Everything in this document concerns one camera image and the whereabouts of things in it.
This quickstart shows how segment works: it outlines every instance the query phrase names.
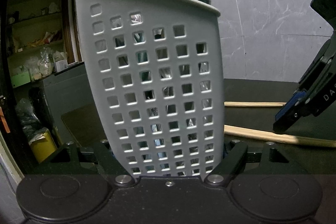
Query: round black disc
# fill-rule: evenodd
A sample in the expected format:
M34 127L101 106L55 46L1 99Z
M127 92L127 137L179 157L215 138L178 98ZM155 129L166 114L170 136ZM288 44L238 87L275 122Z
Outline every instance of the round black disc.
M241 174L232 182L231 195L258 218L288 221L314 214L322 190L311 175Z
M27 215L67 221L90 213L108 193L100 175L29 175L18 185L16 198Z

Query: gray plastic basket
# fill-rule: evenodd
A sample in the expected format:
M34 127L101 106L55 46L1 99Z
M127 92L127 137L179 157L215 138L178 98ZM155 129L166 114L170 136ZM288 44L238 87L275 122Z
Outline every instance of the gray plastic basket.
M197 0L76 0L76 12L117 160L134 177L204 178L223 155L219 11Z

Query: silver rivet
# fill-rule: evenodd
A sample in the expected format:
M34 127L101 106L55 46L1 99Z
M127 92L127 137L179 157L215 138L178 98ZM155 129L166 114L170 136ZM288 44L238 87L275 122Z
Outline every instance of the silver rivet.
M132 177L129 175L118 175L115 177L115 182L120 183L120 184L126 184L131 182Z
M166 182L166 186L170 187L170 186L174 186L175 185L175 182L173 181L167 181Z
M221 175L209 175L207 180L211 183L221 183L224 178Z

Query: green box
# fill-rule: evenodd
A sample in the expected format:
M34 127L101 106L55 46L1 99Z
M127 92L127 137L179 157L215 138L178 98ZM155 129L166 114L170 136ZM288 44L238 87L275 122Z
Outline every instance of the green box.
M14 75L10 78L12 82L12 87L17 88L18 86L24 85L30 82L29 72L23 72L18 75Z

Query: square hole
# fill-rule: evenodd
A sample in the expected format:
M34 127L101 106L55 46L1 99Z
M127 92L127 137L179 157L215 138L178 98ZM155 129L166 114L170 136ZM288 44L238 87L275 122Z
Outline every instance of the square hole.
M141 120L140 119L140 112L138 110L132 110L129 112L129 117L131 118L132 122Z
M212 99L211 98L203 99L202 100L202 107L203 107L203 109L211 108L212 107Z
M123 23L121 21L121 16L112 17L110 19L110 24L111 24L112 30L121 28L123 26Z
M126 138L128 138L126 129L118 129L117 130L117 134L118 134L118 136L119 136L120 139L126 139Z
M143 130L143 127L134 127L133 128L134 134L136 137L143 137L145 136L145 132Z
M154 90L145 90L143 95L145 96L145 101L151 101L155 99Z
M166 152L159 152L157 154L157 157L159 158L159 160L166 160L166 159L168 159Z
M210 173L212 171L212 169L213 169L213 166L207 166L205 168L205 173Z
M204 146L205 152L213 151L213 143L208 143Z
M174 87L166 86L162 88L163 97L174 97Z
M128 58L126 54L118 56L118 66L119 68L128 66Z
M136 104L137 103L135 93L126 93L125 94L125 100L126 100L127 104Z
M196 118L187 119L185 122L187 124L187 128L196 127Z
M141 174L140 172L140 168L139 167L134 167L134 168L131 168L132 172L134 175L138 175L138 174Z
M184 160L175 162L175 165L176 165L176 168L177 168L177 169L182 169L182 168L184 168Z
M100 59L98 61L98 66L99 66L100 72L111 70L110 60L108 60L108 58Z
M149 70L145 70L139 73L140 79L142 83L151 82L152 81L152 75Z
M145 35L143 34L143 31L134 32L133 37L134 37L134 44L145 42Z
M197 146L190 147L190 148L189 148L189 152L190 152L191 155L196 155L196 154L198 154L198 147L197 147Z
M171 79L170 68L161 68L161 69L159 69L159 74L160 74L161 80Z
M121 79L121 84L123 85L123 86L129 86L129 85L132 85L132 77L131 77L131 75L128 73L128 74L126 74L126 75L122 75L121 77L120 77L120 79Z
M157 48L156 49L156 57L157 57L157 60L168 59L167 48Z
M175 158L183 157L182 149L174 150L173 153Z
M93 35L98 35L104 32L104 23L102 21L97 21L92 24Z
M148 62L147 51L139 51L135 54L138 64L143 64Z
M197 133L188 134L189 143L197 142Z
M151 154L144 154L144 155L141 155L142 159L143 159L143 162L150 162L152 161L152 155Z
M195 110L194 102L185 102L184 103L184 110L186 112L192 112L193 110Z
M130 14L130 20L131 20L131 24L135 25L135 24L139 24L142 22L142 17L140 12L134 13L134 14Z
M196 166L200 164L200 160L199 159L191 159L190 160L190 164L191 166Z
M170 170L169 164L160 164L161 171L168 171Z
M204 125L208 125L208 124L212 124L213 120L212 120L212 115L205 115L203 117L203 124Z
M156 148L165 147L165 142L163 139L155 139L154 144Z
M210 80L202 81L200 85L202 92L211 91Z
M136 164L137 160L134 156L126 157L129 164Z
M99 3L91 5L90 7L91 17L95 17L101 14L101 5Z
M173 121L168 123L169 126L169 131L177 131L179 129L179 122L178 121Z
M154 36L154 40L164 39L165 38L164 28L153 29L153 36Z
M167 115L169 115L169 114L177 114L177 112L176 112L176 105L167 105L166 106L166 113L167 113Z
M207 130L204 132L204 139L210 140L213 138L213 130Z
M153 134L161 134L162 133L162 127L159 123L151 124L151 130L152 130Z
M177 57L188 56L188 46L187 45L177 45L176 46Z
M209 63L208 62L198 63L198 71L200 75L209 72Z
M180 65L178 67L179 71L180 71L180 75L181 76L188 76L190 75L190 65L186 64L186 65Z
M112 90L114 89L114 82L112 77L104 78L103 79L103 86L105 90Z
M155 172L155 168L154 165L149 165L149 166L145 166L147 173L154 173Z
M173 30L174 30L174 36L175 37L185 36L184 25L175 25L175 26L173 26Z
M207 53L207 44L205 42L196 44L196 52L197 54L205 54Z
M146 141L141 141L138 142L138 146L140 148L140 150L147 150L148 148L148 143Z
M114 120L114 123L122 123L124 121L121 113L112 114L112 119Z
M98 40L94 43L97 53L107 52L106 40Z
M122 150L124 150L124 152L132 152L132 145L130 143L122 143L121 144L121 148Z
M172 142L172 145L180 145L181 137L180 136L171 137L171 142Z
M210 163L210 162L213 162L213 155L205 157L205 163L207 164L207 163Z
M118 107L119 101L118 96L109 96L107 97L107 102L109 103L110 108Z
M159 111L156 107L147 108L147 114L149 118L158 118Z
M120 48L125 46L125 39L123 35L114 37L115 48Z
M193 93L193 85L192 84L183 84L182 85L182 93L184 95L192 94Z
M200 174L200 170L199 170L199 169L193 169L193 170L191 171L191 174L192 174L192 176L199 175L199 174Z

